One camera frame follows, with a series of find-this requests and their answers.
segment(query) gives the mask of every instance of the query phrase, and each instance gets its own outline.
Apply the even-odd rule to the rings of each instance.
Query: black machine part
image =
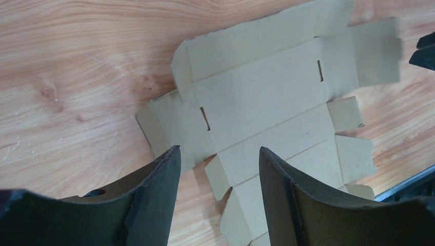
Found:
[[[83,197],[0,191],[0,245],[166,246],[180,168],[180,149],[174,146]]]

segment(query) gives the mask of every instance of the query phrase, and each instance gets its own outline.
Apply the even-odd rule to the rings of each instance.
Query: flat cardboard box blank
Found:
[[[183,170],[217,153],[206,173],[218,200],[233,187],[220,225],[230,246],[267,244],[263,145],[327,185],[369,197],[370,187],[345,185],[375,171],[372,142],[335,136],[364,123],[357,101],[327,101],[398,82],[401,42],[394,18],[347,27],[352,7],[316,0],[186,40],[171,64],[177,90],[138,114],[154,154],[181,145]]]

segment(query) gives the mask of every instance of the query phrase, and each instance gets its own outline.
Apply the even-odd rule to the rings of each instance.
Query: wooden surface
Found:
[[[84,195],[153,157],[134,115],[174,89],[186,39],[304,0],[15,0],[0,3],[0,188]],[[396,16],[402,82],[360,89],[376,194],[435,163],[435,72],[407,64],[433,31],[431,0],[357,0],[352,23]],[[204,164],[181,178],[170,245],[226,245]]]

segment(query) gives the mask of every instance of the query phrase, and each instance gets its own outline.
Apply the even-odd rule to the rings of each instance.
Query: cardboard corner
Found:
[[[147,138],[154,156],[165,153],[170,146],[154,111],[153,101],[150,101],[138,112],[136,120]]]
[[[370,186],[365,186],[362,184],[346,184],[345,188],[350,195],[368,200],[374,200],[374,191]]]
[[[376,172],[373,142],[369,139],[335,136],[343,183],[350,183]]]
[[[364,126],[364,119],[355,96],[336,99],[327,103],[335,132]]]
[[[187,41],[183,41],[175,50],[171,62],[172,74],[181,100],[192,85],[192,69],[187,51]]]
[[[222,200],[225,193],[230,189],[231,185],[225,174],[219,156],[216,155],[204,168],[205,173],[210,182],[211,190],[213,191],[216,201]]]
[[[352,16],[354,2],[354,0],[315,0],[319,11],[315,35],[344,33]]]

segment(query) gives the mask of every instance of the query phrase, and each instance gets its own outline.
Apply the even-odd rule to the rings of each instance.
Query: wood grain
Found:
[[[0,188],[84,195],[153,156],[134,119],[174,89],[169,63],[186,39],[306,0],[15,0],[0,2]],[[435,72],[407,64],[433,31],[435,2],[357,0],[352,24],[396,16],[402,82],[355,91],[380,193],[435,162]],[[180,181],[170,245],[226,245],[204,164]]]

